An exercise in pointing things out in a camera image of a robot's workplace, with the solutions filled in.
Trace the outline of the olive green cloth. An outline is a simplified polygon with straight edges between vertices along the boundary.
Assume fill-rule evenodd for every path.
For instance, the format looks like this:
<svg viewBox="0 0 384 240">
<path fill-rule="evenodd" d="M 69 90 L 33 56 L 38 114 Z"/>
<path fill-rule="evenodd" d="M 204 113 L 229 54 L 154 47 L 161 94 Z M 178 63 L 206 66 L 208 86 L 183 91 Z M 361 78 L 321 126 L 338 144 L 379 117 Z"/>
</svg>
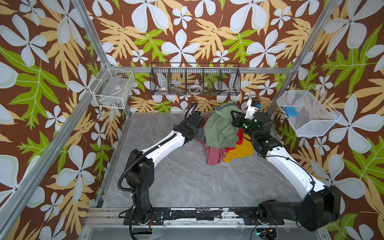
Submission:
<svg viewBox="0 0 384 240">
<path fill-rule="evenodd" d="M 215 149 L 233 148 L 239 140 L 238 128 L 232 125 L 231 111 L 238 111 L 234 103 L 218 106 L 204 125 L 206 145 Z"/>
</svg>

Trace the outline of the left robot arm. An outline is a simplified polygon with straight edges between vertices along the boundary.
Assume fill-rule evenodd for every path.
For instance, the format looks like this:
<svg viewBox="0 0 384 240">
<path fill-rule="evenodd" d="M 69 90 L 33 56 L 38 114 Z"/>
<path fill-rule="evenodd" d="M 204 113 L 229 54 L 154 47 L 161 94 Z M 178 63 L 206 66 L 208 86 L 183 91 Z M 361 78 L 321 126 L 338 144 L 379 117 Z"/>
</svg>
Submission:
<svg viewBox="0 0 384 240">
<path fill-rule="evenodd" d="M 204 118 L 197 110 L 198 104 L 193 103 L 184 119 L 178 125 L 173 125 L 173 130 L 158 143 L 142 151 L 131 151 L 125 170 L 118 180 L 118 189 L 131 194 L 131 216 L 137 223 L 146 224 L 151 218 L 149 189 L 155 179 L 157 164 L 174 150 L 192 141 L 203 125 Z"/>
</svg>

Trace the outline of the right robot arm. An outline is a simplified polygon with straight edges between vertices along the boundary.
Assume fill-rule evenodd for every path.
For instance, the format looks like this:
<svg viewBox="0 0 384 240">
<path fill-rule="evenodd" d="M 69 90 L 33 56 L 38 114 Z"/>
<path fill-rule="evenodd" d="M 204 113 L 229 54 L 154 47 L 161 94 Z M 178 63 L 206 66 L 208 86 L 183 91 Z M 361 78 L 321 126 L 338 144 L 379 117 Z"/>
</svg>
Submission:
<svg viewBox="0 0 384 240">
<path fill-rule="evenodd" d="M 341 192 L 328 187 L 305 170 L 271 135 L 272 122 L 267 113 L 244 114 L 231 111 L 232 125 L 247 135 L 255 152 L 275 166 L 300 195 L 298 202 L 267 200 L 258 205 L 258 220 L 291 220 L 313 232 L 340 218 Z"/>
</svg>

